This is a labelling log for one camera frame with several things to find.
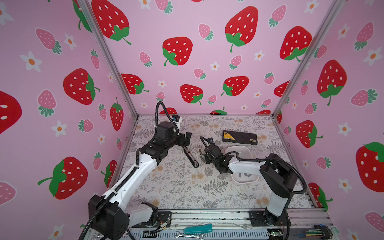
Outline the black stapler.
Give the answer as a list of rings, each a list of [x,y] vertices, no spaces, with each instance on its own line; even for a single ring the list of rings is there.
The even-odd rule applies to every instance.
[[[186,155],[186,157],[188,158],[188,160],[190,161],[190,163],[192,164],[192,166],[194,168],[198,168],[199,167],[199,163],[197,162],[197,160],[194,158],[194,156],[191,154],[191,152],[189,151],[188,147],[186,146],[186,144],[183,144],[182,145],[182,148],[183,148],[183,151],[184,151],[184,154]]]

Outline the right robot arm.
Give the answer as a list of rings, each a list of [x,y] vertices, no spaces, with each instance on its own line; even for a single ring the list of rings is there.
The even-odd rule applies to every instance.
[[[206,161],[213,164],[221,174],[247,173],[266,181],[272,190],[269,204],[264,211],[265,222],[269,226],[280,224],[294,195],[307,192],[306,181],[299,171],[276,154],[270,154],[264,159],[246,159],[240,156],[239,150],[222,153],[212,138],[201,136],[200,140],[205,147]]]

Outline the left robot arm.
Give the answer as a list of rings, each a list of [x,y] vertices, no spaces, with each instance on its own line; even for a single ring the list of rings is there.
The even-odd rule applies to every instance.
[[[147,202],[125,213],[131,197],[143,180],[168,155],[168,151],[177,146],[188,146],[191,133],[179,131],[181,117],[168,117],[167,122],[155,122],[155,134],[152,139],[136,151],[136,162],[102,196],[94,195],[89,201],[89,220],[79,238],[83,240],[89,229],[103,235],[103,239],[118,240],[132,226],[145,224],[154,226],[158,220],[158,208]]]

